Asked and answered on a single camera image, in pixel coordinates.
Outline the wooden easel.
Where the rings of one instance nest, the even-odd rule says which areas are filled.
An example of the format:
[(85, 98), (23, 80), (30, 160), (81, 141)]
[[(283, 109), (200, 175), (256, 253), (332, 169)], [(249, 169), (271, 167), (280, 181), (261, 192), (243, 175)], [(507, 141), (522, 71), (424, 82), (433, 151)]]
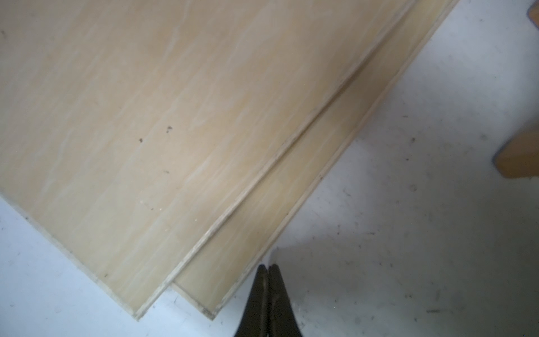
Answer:
[(494, 156), (494, 166), (504, 178), (538, 177), (538, 129), (522, 132)]

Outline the plywood board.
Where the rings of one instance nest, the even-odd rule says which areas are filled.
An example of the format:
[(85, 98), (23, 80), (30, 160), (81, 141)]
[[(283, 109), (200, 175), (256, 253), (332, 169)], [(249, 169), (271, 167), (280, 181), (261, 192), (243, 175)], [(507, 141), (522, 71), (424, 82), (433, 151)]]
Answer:
[(3, 1), (1, 196), (134, 318), (412, 1)]
[(175, 291), (206, 317), (219, 313), (454, 5), (418, 1), (413, 6), (182, 269), (171, 285)]

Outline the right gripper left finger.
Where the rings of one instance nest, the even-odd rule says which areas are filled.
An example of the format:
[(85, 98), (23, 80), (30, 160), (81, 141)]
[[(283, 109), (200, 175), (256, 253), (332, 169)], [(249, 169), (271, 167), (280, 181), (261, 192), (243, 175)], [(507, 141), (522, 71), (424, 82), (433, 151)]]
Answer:
[(266, 337), (268, 335), (269, 272), (259, 265), (235, 337)]

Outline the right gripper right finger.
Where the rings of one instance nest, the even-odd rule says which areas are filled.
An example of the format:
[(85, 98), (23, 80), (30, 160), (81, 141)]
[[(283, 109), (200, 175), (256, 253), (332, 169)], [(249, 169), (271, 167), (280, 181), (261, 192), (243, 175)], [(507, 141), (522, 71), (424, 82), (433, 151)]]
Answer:
[(302, 337), (277, 264), (269, 267), (268, 334), (272, 337)]

